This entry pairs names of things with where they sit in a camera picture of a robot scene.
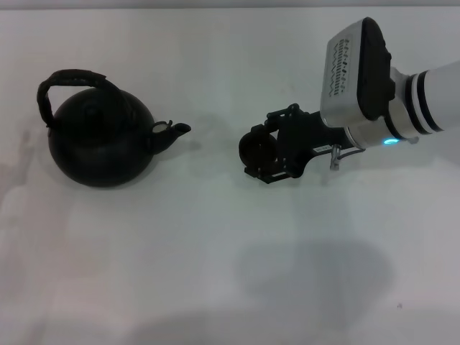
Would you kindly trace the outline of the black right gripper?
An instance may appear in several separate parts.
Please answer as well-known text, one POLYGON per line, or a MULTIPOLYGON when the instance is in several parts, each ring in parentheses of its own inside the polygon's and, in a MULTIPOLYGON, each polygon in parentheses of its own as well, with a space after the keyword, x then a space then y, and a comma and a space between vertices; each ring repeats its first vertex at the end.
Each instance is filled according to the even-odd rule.
POLYGON ((329 128, 318 112, 309 114, 300 109, 297 103, 286 109, 267 114, 263 124, 253 126, 251 133, 277 133, 278 162, 264 165, 249 165, 244 172, 249 176, 270 184, 280 180, 299 178, 305 166, 319 155, 331 153, 334 145, 343 150, 354 145, 348 139, 345 129, 329 128))

